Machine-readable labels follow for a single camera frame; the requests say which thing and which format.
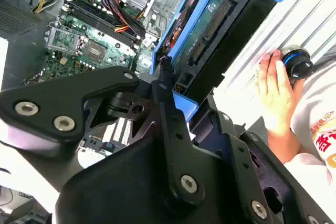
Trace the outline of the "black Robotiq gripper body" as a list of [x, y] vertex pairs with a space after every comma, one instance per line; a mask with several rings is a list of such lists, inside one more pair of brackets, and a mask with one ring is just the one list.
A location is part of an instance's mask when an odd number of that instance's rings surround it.
[[196, 207], [171, 198], [163, 147], [149, 138], [73, 176], [57, 200], [56, 223], [251, 223], [222, 159], [198, 147], [190, 158], [205, 189]]

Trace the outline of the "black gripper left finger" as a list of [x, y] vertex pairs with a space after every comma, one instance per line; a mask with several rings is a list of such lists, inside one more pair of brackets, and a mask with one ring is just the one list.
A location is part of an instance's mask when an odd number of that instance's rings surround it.
[[151, 83], [117, 66], [1, 93], [5, 143], [43, 157], [73, 157], [88, 132], [117, 118], [131, 120], [127, 147], [149, 138], [162, 145], [171, 198], [200, 205], [205, 190], [192, 176], [193, 146], [183, 112], [175, 107], [169, 63], [161, 63]]

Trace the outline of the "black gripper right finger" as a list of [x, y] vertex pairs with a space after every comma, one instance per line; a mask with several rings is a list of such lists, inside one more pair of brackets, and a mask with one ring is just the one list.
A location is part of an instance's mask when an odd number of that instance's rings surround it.
[[209, 95], [194, 115], [196, 177], [207, 223], [331, 223], [264, 141], [218, 111]]

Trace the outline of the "person's left hand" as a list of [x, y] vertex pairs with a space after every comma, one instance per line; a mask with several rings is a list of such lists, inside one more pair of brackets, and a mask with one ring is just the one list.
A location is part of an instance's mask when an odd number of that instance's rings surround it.
[[280, 50], [265, 54], [256, 72], [256, 90], [268, 132], [285, 135], [290, 130], [293, 112], [301, 98], [304, 80], [292, 86]]

